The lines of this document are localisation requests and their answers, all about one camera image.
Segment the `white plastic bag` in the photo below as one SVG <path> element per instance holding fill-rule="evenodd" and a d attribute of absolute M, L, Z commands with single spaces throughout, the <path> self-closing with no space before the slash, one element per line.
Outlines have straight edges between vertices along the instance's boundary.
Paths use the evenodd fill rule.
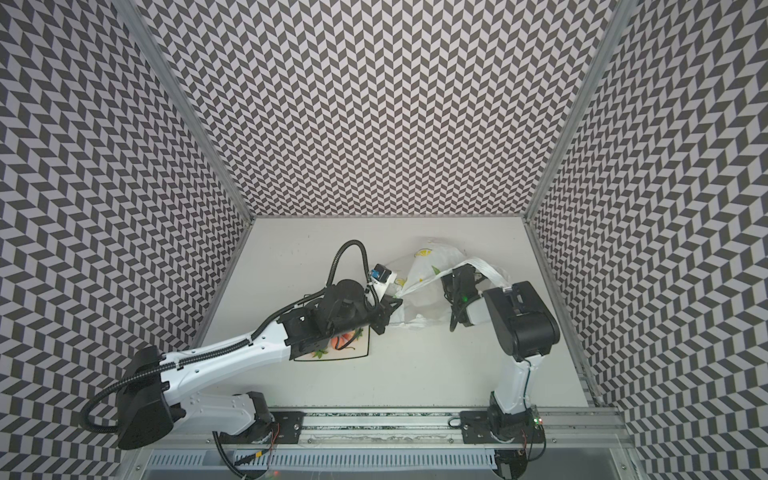
<path fill-rule="evenodd" d="M 483 293 L 494 288 L 510 287 L 509 275 L 483 259 L 467 256 L 452 245 L 429 240 L 415 251 L 384 264 L 397 274 L 397 279 L 386 293 L 403 300 L 404 321 L 391 326 L 403 329 L 449 327 L 451 309 L 444 298 L 441 278 L 464 264 L 473 265 L 477 276 L 482 276 L 482 281 L 476 285 L 480 299 L 468 307 L 471 324 L 459 325 L 469 328 L 490 322 Z"/>

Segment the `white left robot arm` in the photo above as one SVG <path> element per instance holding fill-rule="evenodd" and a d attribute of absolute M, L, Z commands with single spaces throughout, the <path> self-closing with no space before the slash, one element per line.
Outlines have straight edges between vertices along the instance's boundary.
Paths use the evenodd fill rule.
<path fill-rule="evenodd" d="M 402 301 L 381 282 L 341 280 L 272 314 L 254 332 L 207 347 L 132 358 L 115 391 L 117 445 L 149 446 L 171 433 L 265 436 L 274 419 L 260 392 L 230 396 L 207 390 L 238 375 L 296 360 L 337 344 L 345 334 L 385 332 Z"/>

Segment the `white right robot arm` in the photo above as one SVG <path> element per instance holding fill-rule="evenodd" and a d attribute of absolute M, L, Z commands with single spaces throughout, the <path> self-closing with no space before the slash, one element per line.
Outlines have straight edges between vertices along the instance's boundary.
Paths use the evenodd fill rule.
<path fill-rule="evenodd" d="M 529 389 L 544 357 L 560 341 L 559 324 L 530 282 L 479 290 L 489 278 L 471 264 L 441 278 L 450 329 L 488 320 L 506 361 L 488 407 L 459 414 L 463 442 L 542 445 L 546 436 Z"/>

